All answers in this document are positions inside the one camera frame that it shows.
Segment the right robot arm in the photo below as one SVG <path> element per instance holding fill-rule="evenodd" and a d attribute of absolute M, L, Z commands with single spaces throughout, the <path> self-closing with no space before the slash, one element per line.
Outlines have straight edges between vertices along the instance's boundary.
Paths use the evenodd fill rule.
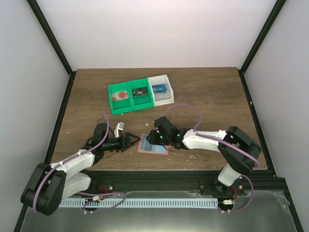
<path fill-rule="evenodd" d="M 211 188 L 227 194 L 235 181 L 249 175 L 259 166 L 261 146 L 236 126 L 227 130 L 198 131 L 196 128 L 177 128 L 165 116 L 156 119 L 147 141 L 152 145 L 172 146 L 177 150 L 203 149 L 220 153 L 227 162 Z"/>

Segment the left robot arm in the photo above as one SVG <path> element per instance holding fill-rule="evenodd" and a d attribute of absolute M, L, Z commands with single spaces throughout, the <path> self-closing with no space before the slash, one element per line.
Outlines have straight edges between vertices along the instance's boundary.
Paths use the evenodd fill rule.
<path fill-rule="evenodd" d="M 46 216 L 53 214 L 62 200 L 84 191 L 94 195 L 98 182 L 84 170 L 104 158 L 106 151 L 123 152 L 140 141 L 140 137 L 122 133 L 124 124 L 118 123 L 111 129 L 107 123 L 96 125 L 92 137 L 72 156 L 52 164 L 39 163 L 23 193 L 20 202 L 31 207 L 33 212 Z"/>

